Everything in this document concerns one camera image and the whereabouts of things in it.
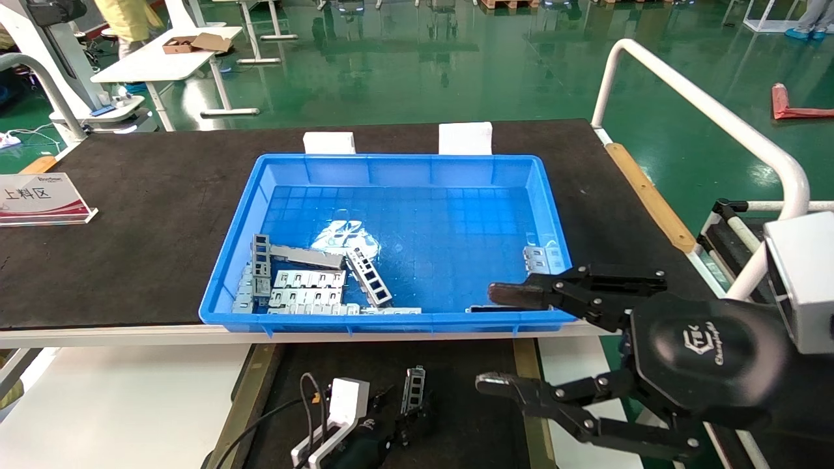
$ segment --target green epoxy floor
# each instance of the green epoxy floor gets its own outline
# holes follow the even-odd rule
[[[233,104],[256,106],[260,115],[200,118],[200,109],[219,106],[208,68],[163,100],[177,130],[590,119],[611,45],[634,38],[793,154],[815,199],[834,198],[834,122],[775,124],[770,100],[771,85],[783,82],[794,106],[834,108],[834,38],[806,44],[756,36],[741,26],[743,4],[728,18],[735,27],[721,26],[726,3],[704,1],[542,2],[515,15],[467,0],[438,4],[386,2],[378,11],[369,0],[361,14],[350,14],[335,3],[320,12],[312,1],[285,1],[282,28],[299,40],[261,43],[265,57],[284,64],[234,65],[225,74]],[[203,14],[242,24],[232,3],[203,1]],[[266,8],[254,18],[258,34],[271,32]],[[252,56],[243,35],[235,46],[227,64]],[[3,110],[0,129],[36,127],[46,113],[42,99],[27,98]],[[631,59],[620,66],[604,125],[692,230],[717,197],[781,197],[772,171]],[[0,151],[0,171],[20,170],[49,148]]]

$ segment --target black cable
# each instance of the black cable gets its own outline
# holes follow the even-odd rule
[[[304,395],[304,378],[306,376],[310,376],[310,380],[313,382],[313,386],[317,386],[313,377],[309,373],[304,373],[301,376],[301,379],[299,380],[299,391],[301,391],[301,396]],[[307,402],[306,399],[304,399],[304,411],[307,412],[307,434],[309,438],[307,440],[307,456],[302,457],[301,461],[299,461],[299,464],[293,469],[298,469],[299,467],[304,466],[304,464],[307,464],[307,458],[309,457],[309,455],[313,454],[313,417],[310,415],[310,404]]]
[[[281,406],[275,407],[273,410],[271,410],[271,411],[263,414],[261,417],[259,417],[258,420],[252,422],[252,425],[247,426],[246,430],[243,430],[243,432],[241,432],[240,435],[238,435],[238,437],[235,438],[234,441],[232,441],[232,444],[229,445],[228,448],[226,448],[226,451],[220,457],[220,460],[218,461],[217,466],[215,466],[215,469],[220,469],[220,467],[223,466],[223,463],[226,462],[226,458],[229,457],[229,454],[232,453],[232,450],[241,442],[241,440],[243,440],[249,433],[251,433],[252,430],[257,428],[258,425],[264,423],[264,421],[266,421],[266,419],[270,418],[271,416],[281,412],[284,409],[289,409],[290,407],[292,407],[292,406],[294,406],[294,405],[296,405],[300,402],[303,402],[305,407],[307,406],[307,400],[304,399],[303,397],[300,397],[299,399],[295,399],[293,401],[286,402]]]
[[[301,396],[304,396],[304,379],[308,379],[311,383],[313,383],[313,388],[315,388],[316,393],[319,395],[319,409],[321,412],[321,440],[319,442],[319,447],[324,445],[324,442],[327,441],[327,398],[324,393],[321,391],[321,386],[319,383],[313,378],[313,375],[310,373],[304,373],[301,375],[301,379],[299,380],[299,391],[301,392]],[[299,462],[300,466],[303,466],[307,462],[307,458],[313,454],[313,419],[310,415],[310,408],[307,401],[304,401],[304,410],[307,411],[307,433],[309,435],[308,445],[307,445],[307,457],[305,457],[302,461]]]

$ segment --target white cable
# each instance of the white cable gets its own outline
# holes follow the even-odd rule
[[[56,150],[58,153],[61,153],[61,144],[59,144],[57,140],[55,140],[55,139],[53,139],[53,138],[51,138],[51,137],[48,137],[47,135],[44,135],[44,134],[41,134],[40,132],[38,132],[38,130],[43,129],[43,128],[45,128],[45,127],[49,127],[49,126],[51,126],[51,125],[53,125],[53,124],[52,124],[52,123],[49,123],[49,124],[44,124],[44,125],[41,125],[40,127],[37,127],[37,128],[36,128],[36,129],[34,129],[34,130],[29,130],[29,129],[12,129],[12,130],[7,131],[7,132],[6,132],[6,135],[9,135],[9,136],[11,136],[12,134],[34,134],[34,135],[40,135],[41,137],[44,137],[46,140],[49,140],[50,142],[52,142],[53,144],[55,144],[55,150]]]

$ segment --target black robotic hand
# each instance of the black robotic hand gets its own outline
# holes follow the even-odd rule
[[[575,267],[533,274],[521,285],[492,284],[499,305],[558,308],[608,330],[622,330],[618,371],[558,386],[486,373],[485,394],[518,402],[579,441],[642,456],[685,461],[710,422],[741,430],[834,439],[834,356],[802,355],[779,310],[736,300],[683,300],[663,292],[660,270]],[[631,397],[669,429],[597,419],[584,406]]]

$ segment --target black tabletop mat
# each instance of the black tabletop mat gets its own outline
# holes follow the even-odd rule
[[[426,369],[425,389],[435,395],[434,430],[407,449],[392,451],[383,468],[529,467],[518,407],[513,401],[475,390],[479,373],[515,372],[510,340],[288,345],[266,409],[298,397],[299,378],[309,371],[322,386],[337,377],[368,381],[371,394],[394,386],[393,402],[383,412],[393,417],[399,411],[405,370],[417,365]],[[312,411],[317,426],[319,409]],[[244,467],[292,467],[289,452],[306,436],[304,408],[299,405],[283,411],[258,429]]]
[[[585,120],[493,125],[494,153],[544,161],[574,264],[655,267],[671,291],[711,295]],[[0,229],[0,330],[198,323],[254,160],[303,153],[308,130],[91,136],[55,171],[99,208],[96,219]],[[436,124],[316,130],[350,130],[365,153],[437,153]]]

